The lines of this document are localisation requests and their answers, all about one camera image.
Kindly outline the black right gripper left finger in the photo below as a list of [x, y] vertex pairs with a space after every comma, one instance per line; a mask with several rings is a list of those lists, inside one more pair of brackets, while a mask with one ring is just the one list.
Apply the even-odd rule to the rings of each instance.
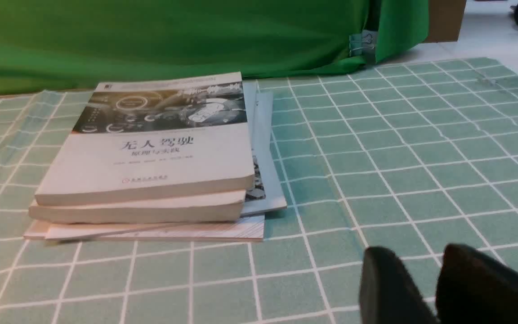
[[409, 271], [390, 249], [366, 248], [359, 289], [362, 324], [437, 324]]

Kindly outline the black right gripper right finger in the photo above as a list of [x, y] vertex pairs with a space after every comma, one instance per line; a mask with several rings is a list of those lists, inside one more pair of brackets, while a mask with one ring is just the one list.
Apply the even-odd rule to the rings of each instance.
[[518, 272], [465, 244], [448, 244], [435, 306], [442, 324], [518, 324]]

